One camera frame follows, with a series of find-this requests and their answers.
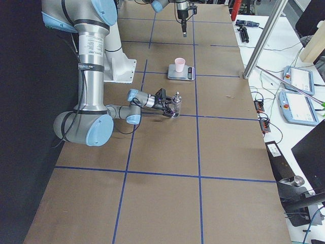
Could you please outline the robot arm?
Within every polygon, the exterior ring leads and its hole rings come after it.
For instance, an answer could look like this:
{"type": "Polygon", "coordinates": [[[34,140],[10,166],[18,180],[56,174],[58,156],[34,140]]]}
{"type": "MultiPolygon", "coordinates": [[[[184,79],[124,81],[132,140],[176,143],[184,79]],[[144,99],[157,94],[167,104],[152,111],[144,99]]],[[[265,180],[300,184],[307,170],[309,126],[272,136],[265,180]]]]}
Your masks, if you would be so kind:
{"type": "Polygon", "coordinates": [[[112,135],[114,119],[137,125],[143,107],[161,110],[171,118],[179,115],[164,89],[153,95],[131,89],[129,105],[104,105],[105,82],[131,83],[137,63],[123,53],[114,1],[42,1],[42,16],[48,28],[79,36],[79,47],[74,50],[78,104],[58,115],[53,124],[62,141],[101,146],[112,135]]]}
{"type": "Polygon", "coordinates": [[[169,0],[154,0],[143,1],[145,4],[150,4],[156,13],[161,12],[168,4],[174,4],[174,14],[176,21],[181,24],[183,37],[187,37],[187,18],[189,17],[189,2],[188,1],[169,1],[169,0]]]}

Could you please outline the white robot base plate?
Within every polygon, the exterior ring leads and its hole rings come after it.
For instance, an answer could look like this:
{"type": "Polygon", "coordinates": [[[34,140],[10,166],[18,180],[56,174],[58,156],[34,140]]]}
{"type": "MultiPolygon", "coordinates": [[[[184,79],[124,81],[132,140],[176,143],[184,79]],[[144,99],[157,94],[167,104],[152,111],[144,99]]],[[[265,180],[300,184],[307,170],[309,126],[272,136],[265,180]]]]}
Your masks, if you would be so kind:
{"type": "Polygon", "coordinates": [[[122,50],[105,51],[104,65],[104,82],[128,84],[133,82],[137,60],[129,59],[122,50]]]}

